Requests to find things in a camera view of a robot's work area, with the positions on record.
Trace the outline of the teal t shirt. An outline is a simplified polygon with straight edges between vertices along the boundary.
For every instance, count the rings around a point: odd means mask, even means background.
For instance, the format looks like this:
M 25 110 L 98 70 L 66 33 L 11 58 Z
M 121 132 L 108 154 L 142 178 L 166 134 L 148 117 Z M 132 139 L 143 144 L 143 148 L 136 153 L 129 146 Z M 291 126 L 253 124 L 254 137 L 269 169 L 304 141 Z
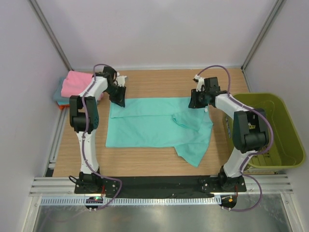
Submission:
M 213 122 L 207 108 L 190 109 L 189 97 L 127 99 L 110 105 L 106 147 L 173 147 L 198 167 L 211 140 Z

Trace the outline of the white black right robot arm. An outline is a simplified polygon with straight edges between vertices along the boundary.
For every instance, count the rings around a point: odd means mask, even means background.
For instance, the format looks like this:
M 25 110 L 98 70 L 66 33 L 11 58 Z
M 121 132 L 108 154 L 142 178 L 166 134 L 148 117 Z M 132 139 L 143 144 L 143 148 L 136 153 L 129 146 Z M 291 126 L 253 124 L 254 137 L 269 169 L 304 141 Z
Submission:
M 218 187 L 233 191 L 240 182 L 245 166 L 255 152 L 269 143 L 268 126 L 263 109 L 254 109 L 237 101 L 226 90 L 221 90 L 217 77 L 204 78 L 196 75 L 197 87 L 191 90 L 189 108 L 199 109 L 209 105 L 223 111 L 233 121 L 233 150 L 228 161 L 218 173 Z

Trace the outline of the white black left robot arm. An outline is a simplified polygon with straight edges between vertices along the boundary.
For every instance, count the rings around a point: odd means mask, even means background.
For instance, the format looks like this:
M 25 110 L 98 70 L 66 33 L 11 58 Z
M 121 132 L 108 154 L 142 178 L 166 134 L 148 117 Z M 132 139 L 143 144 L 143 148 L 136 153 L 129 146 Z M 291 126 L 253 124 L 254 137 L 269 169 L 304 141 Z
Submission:
M 70 97 L 70 126 L 76 132 L 81 153 L 80 175 L 88 178 L 85 187 L 91 193 L 98 193 L 102 189 L 100 178 L 105 178 L 99 173 L 96 155 L 98 99 L 102 93 L 107 93 L 110 102 L 124 108 L 126 78 L 109 65 L 97 64 L 93 67 L 90 84 L 79 95 Z

